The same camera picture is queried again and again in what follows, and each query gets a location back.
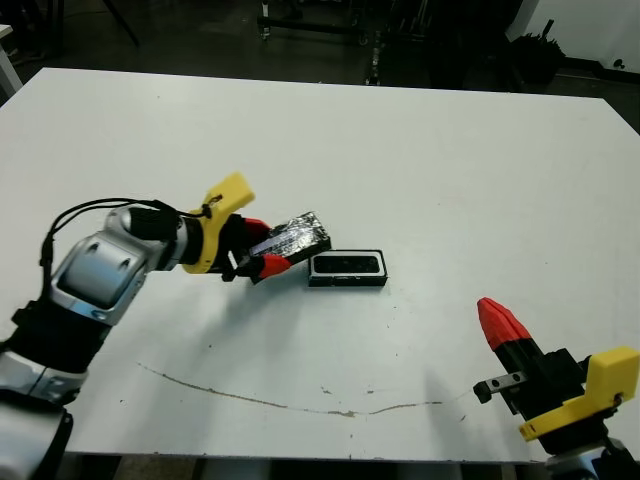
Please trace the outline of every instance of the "metal stand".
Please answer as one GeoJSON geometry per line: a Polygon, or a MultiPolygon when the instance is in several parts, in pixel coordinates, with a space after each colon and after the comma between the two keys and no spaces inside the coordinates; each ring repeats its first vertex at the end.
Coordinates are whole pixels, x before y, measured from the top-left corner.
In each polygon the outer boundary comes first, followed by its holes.
{"type": "Polygon", "coordinates": [[[362,28],[362,18],[367,6],[367,0],[362,0],[362,6],[358,9],[360,14],[354,13],[350,26],[327,25],[323,23],[300,22],[289,19],[276,19],[269,16],[269,0],[262,0],[262,15],[257,18],[260,37],[268,40],[271,35],[271,28],[287,28],[290,30],[305,30],[308,32],[332,33],[338,35],[349,35],[358,38],[358,43],[362,46],[369,42],[367,31],[362,28]]]}
{"type": "MultiPolygon", "coordinates": [[[[125,19],[120,15],[118,9],[116,9],[115,5],[111,2],[111,0],[102,0],[105,7],[109,10],[113,18],[116,19],[116,22],[124,28],[127,35],[133,42],[136,47],[140,46],[140,42],[138,41],[138,37],[133,32],[129,24],[125,21],[125,19]]],[[[47,2],[47,22],[51,25],[53,31],[53,43],[54,43],[54,53],[59,54],[62,53],[62,43],[63,43],[63,31],[64,31],[64,0],[48,0],[47,2]]]]}

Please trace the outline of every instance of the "dark floor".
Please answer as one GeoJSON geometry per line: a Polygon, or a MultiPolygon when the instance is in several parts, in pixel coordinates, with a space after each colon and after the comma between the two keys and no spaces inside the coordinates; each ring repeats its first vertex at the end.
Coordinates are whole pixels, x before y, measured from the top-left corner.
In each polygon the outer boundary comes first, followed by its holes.
{"type": "MultiPolygon", "coordinates": [[[[346,3],[303,4],[306,21],[345,23],[346,3]]],[[[17,68],[27,81],[40,68],[67,67],[169,73],[295,82],[362,84],[368,74],[372,41],[322,33],[273,29],[269,41],[258,35],[259,0],[116,0],[140,39],[136,48],[101,0],[67,0],[64,52],[17,68]]],[[[368,29],[384,24],[384,0],[369,0],[368,29]]],[[[285,10],[272,0],[272,15],[285,10]]],[[[381,84],[429,88],[424,55],[415,47],[387,47],[381,57],[381,84]]],[[[468,72],[468,90],[507,91],[490,62],[468,72]]],[[[603,81],[588,72],[563,71],[532,93],[602,97],[640,132],[640,86],[603,81]]]]}

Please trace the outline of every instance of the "red cone tip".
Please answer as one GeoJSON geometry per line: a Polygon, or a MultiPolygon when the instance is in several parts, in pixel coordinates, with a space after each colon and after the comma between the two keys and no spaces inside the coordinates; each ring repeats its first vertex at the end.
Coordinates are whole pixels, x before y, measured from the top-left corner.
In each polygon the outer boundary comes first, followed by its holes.
{"type": "Polygon", "coordinates": [[[504,342],[531,338],[527,329],[509,309],[490,298],[485,297],[478,300],[478,316],[491,350],[495,351],[504,342]]]}

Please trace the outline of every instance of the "red fingertip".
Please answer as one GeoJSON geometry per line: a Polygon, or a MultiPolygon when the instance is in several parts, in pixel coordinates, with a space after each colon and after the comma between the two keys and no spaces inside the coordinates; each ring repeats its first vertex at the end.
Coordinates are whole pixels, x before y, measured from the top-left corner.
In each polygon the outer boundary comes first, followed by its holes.
{"type": "Polygon", "coordinates": [[[260,272],[260,278],[277,275],[291,267],[291,262],[280,255],[266,254],[262,258],[264,259],[264,267],[260,272]]]}
{"type": "Polygon", "coordinates": [[[490,298],[478,300],[478,316],[491,350],[495,351],[504,342],[531,338],[531,334],[508,308],[490,298]]]}

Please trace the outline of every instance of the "black cable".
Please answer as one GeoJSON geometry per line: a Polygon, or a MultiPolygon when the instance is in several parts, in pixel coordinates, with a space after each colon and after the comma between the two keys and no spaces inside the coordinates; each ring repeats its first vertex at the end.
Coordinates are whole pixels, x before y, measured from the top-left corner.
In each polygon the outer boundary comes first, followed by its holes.
{"type": "Polygon", "coordinates": [[[82,215],[85,212],[89,212],[91,210],[99,210],[99,209],[102,209],[102,208],[126,207],[127,205],[131,205],[132,203],[133,202],[117,203],[117,204],[113,204],[113,205],[93,205],[91,207],[83,208],[82,210],[78,210],[73,215],[71,215],[69,218],[67,218],[64,222],[62,222],[58,227],[56,227],[56,229],[53,231],[53,233],[54,234],[58,233],[60,230],[62,230],[64,227],[66,227],[69,223],[71,223],[75,218],[77,218],[78,216],[82,215]]]}
{"type": "Polygon", "coordinates": [[[207,204],[202,205],[202,212],[200,213],[187,213],[176,210],[172,206],[167,205],[160,200],[136,200],[134,198],[126,197],[101,198],[98,200],[91,200],[90,202],[80,203],[74,207],[68,208],[56,217],[42,242],[42,246],[40,249],[40,266],[42,267],[42,290],[40,293],[40,298],[46,299],[49,296],[49,289],[51,287],[52,278],[51,267],[53,265],[53,242],[55,234],[83,213],[89,212],[91,210],[118,208],[128,205],[144,205],[146,207],[155,208],[156,210],[171,210],[176,214],[176,216],[179,215],[189,218],[211,218],[211,208],[207,204]]]}

